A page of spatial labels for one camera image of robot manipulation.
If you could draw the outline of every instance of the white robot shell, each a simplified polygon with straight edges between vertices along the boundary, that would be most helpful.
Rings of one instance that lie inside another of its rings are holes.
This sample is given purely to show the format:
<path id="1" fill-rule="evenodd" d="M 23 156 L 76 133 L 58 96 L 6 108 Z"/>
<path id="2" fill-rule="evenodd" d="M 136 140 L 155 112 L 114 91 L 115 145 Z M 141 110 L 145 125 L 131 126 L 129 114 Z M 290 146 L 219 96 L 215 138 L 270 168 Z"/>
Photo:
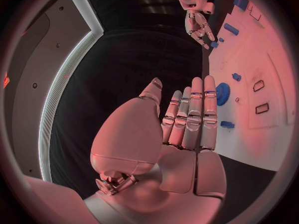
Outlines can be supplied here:
<path id="1" fill-rule="evenodd" d="M 99 173 L 140 175 L 157 162 L 163 133 L 152 99 L 134 98 L 104 122 L 91 148 L 91 164 Z"/>

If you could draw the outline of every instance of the blue object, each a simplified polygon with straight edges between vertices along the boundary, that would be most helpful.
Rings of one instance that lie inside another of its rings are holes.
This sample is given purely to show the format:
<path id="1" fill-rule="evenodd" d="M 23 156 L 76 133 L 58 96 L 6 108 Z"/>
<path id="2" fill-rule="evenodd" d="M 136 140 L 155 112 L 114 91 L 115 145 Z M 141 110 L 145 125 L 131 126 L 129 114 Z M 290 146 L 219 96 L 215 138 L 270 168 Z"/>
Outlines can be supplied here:
<path id="1" fill-rule="evenodd" d="M 219 86 L 216 87 L 216 92 L 217 92 L 217 105 L 218 106 L 224 105 L 228 101 L 230 95 L 229 85 L 226 83 L 219 84 Z"/>
<path id="2" fill-rule="evenodd" d="M 248 2 L 249 2 L 248 0 L 235 0 L 234 5 L 238 6 L 240 9 L 245 11 L 247 8 Z"/>
<path id="3" fill-rule="evenodd" d="M 234 128 L 235 125 L 232 122 L 221 121 L 220 126 L 223 128 Z"/>
<path id="4" fill-rule="evenodd" d="M 230 31 L 231 33 L 238 35 L 239 34 L 239 30 L 234 28 L 233 26 L 231 26 L 230 24 L 226 23 L 224 24 L 224 29 Z"/>
<path id="5" fill-rule="evenodd" d="M 240 81 L 240 80 L 241 80 L 241 76 L 238 75 L 237 73 L 232 74 L 232 77 L 233 77 L 233 79 L 236 80 L 236 81 Z"/>
<path id="6" fill-rule="evenodd" d="M 214 47 L 214 48 L 217 48 L 218 47 L 218 43 L 215 42 L 215 41 L 212 41 L 211 42 L 211 46 Z"/>

